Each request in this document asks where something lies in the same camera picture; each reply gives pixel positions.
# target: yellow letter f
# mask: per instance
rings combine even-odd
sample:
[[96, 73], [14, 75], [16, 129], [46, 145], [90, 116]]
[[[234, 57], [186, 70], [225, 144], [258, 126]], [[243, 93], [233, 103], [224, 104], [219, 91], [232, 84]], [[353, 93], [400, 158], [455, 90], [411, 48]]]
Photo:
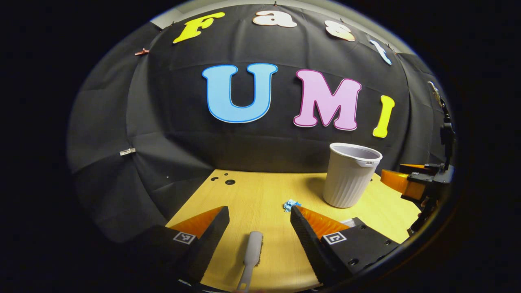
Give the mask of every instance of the yellow letter f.
[[200, 31], [198, 31], [198, 28], [206, 29], [207, 27], [211, 26], [212, 23], [214, 23], [213, 18], [219, 18], [223, 17], [225, 15], [224, 12], [218, 12], [214, 14], [210, 14], [207, 16], [199, 17], [193, 20], [190, 20], [189, 22], [185, 23], [184, 30], [181, 32], [181, 35], [177, 37], [173, 41], [173, 43], [179, 43], [181, 41], [184, 41], [186, 39], [194, 38], [201, 34]]

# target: crumpled blue paper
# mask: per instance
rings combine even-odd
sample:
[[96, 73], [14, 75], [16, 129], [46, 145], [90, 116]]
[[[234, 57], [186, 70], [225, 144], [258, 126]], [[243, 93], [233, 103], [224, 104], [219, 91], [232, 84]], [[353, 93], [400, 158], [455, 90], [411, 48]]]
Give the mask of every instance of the crumpled blue paper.
[[290, 199], [289, 201], [284, 203], [284, 211], [286, 213], [289, 213], [291, 211], [291, 207], [294, 205], [302, 206], [302, 204], [299, 203], [298, 201], [294, 201], [294, 200]]

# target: cup rim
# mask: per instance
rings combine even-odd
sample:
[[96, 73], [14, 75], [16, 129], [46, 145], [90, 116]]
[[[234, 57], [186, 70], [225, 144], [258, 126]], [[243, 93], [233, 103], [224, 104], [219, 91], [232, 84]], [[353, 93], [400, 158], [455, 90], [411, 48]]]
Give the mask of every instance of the cup rim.
[[[335, 150], [334, 147], [351, 147], [351, 148], [361, 149], [361, 150], [364, 150], [364, 151], [369, 151], [369, 152], [378, 154], [378, 158], [361, 158], [361, 157], [356, 157], [356, 156], [352, 156], [352, 155], [347, 155], [347, 154], [344, 154], [344, 153], [341, 153], [341, 152]], [[332, 152], [334, 152], [335, 154], [338, 154], [338, 155], [340, 155], [342, 157], [350, 157], [350, 158], [353, 158], [355, 160], [363, 161], [363, 162], [380, 162], [380, 160], [382, 160], [382, 158], [383, 158], [383, 155], [379, 151], [371, 149], [371, 148], [368, 148], [368, 147], [363, 146], [363, 145], [358, 145], [358, 144], [334, 142], [334, 143], [329, 145], [329, 149]]]

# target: black fabric curtain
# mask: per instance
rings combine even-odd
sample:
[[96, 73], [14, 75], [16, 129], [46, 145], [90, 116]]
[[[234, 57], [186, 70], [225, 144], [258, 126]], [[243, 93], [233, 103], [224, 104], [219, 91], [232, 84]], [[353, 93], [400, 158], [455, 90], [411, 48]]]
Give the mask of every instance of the black fabric curtain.
[[[259, 26], [255, 13], [278, 10], [297, 26]], [[189, 20], [224, 12], [197, 37], [173, 44]], [[273, 5], [238, 5], [208, 11], [161, 30], [152, 23], [118, 43], [96, 65], [76, 97], [68, 135], [68, 161], [80, 201], [111, 240], [121, 242], [155, 224], [164, 225], [214, 168], [252, 172], [325, 172], [329, 144], [360, 144], [383, 154], [377, 173], [400, 163], [441, 163], [439, 126], [443, 113], [429, 91], [433, 81], [421, 60], [394, 54], [383, 42], [347, 25], [356, 40], [329, 35], [313, 11]], [[392, 65], [380, 57], [375, 40]], [[150, 50], [134, 56], [142, 48]], [[231, 124], [208, 110], [206, 79], [210, 66], [238, 68], [231, 98], [237, 106], [253, 102], [252, 63], [271, 63], [269, 111], [251, 123]], [[320, 71], [334, 92], [342, 79], [362, 89], [357, 128], [298, 127], [300, 69]], [[395, 101], [385, 138], [373, 136], [380, 97]], [[120, 156], [119, 152], [136, 152]]]

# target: clip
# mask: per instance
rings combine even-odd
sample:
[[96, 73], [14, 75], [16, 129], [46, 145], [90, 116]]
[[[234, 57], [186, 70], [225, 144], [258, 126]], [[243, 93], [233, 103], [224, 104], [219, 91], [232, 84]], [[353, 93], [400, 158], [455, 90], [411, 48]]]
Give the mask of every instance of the clip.
[[143, 48], [143, 50], [141, 52], [135, 53], [134, 56], [145, 55], [145, 54], [148, 54], [149, 52], [150, 52], [150, 50], [146, 50], [145, 48]]

